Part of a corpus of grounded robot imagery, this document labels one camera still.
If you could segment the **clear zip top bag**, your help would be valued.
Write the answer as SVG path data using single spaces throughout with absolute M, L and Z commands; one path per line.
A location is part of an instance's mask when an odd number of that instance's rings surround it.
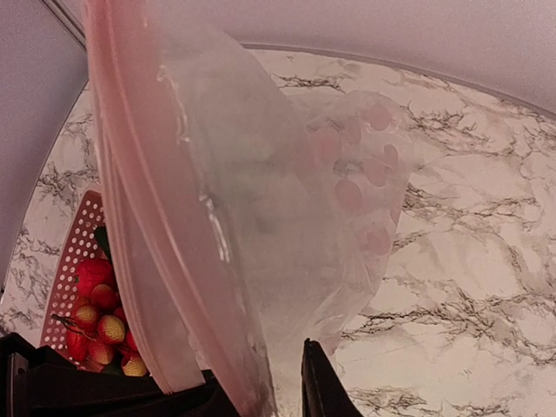
M 374 91 L 286 96 L 182 1 L 84 5 L 111 258 L 165 394 L 212 371 L 242 416 L 306 416 L 376 295 L 414 144 Z

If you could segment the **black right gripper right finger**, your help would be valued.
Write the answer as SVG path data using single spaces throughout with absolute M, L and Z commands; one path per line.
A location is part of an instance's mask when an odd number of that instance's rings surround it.
M 318 341 L 306 339 L 301 363 L 303 417 L 362 417 Z

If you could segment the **red lychee fruit bunch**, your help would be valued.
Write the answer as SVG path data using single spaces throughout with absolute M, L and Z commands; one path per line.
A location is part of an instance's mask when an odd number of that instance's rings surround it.
M 95 285 L 70 314 L 52 314 L 50 318 L 62 326 L 67 355 L 75 364 L 130 377 L 149 374 L 118 294 L 109 285 Z

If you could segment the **red toy tomato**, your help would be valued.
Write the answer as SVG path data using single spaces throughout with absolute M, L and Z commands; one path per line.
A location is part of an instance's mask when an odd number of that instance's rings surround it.
M 92 290 L 100 284 L 116 287 L 116 277 L 110 262 L 103 258 L 83 260 L 76 269 L 77 293 L 90 297 Z

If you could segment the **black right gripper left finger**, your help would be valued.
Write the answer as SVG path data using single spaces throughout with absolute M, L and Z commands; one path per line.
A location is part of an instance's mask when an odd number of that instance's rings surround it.
M 77 369 L 51 347 L 17 333 L 1 338 L 2 416 L 233 416 L 235 407 L 208 382 L 164 394 L 150 377 Z

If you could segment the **pink perforated plastic basket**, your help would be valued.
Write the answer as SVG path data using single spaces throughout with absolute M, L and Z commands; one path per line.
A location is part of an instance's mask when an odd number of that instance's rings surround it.
M 67 328 L 51 316 L 53 314 L 61 317 L 71 316 L 79 298 L 75 278 L 77 266 L 84 259 L 96 259 L 104 256 L 94 235 L 95 229 L 103 224 L 101 192 L 97 188 L 86 189 L 67 228 L 39 339 L 41 346 L 48 346 L 56 350 L 61 356 L 83 370 L 97 370 L 98 367 L 87 360 L 77 361 L 68 354 Z

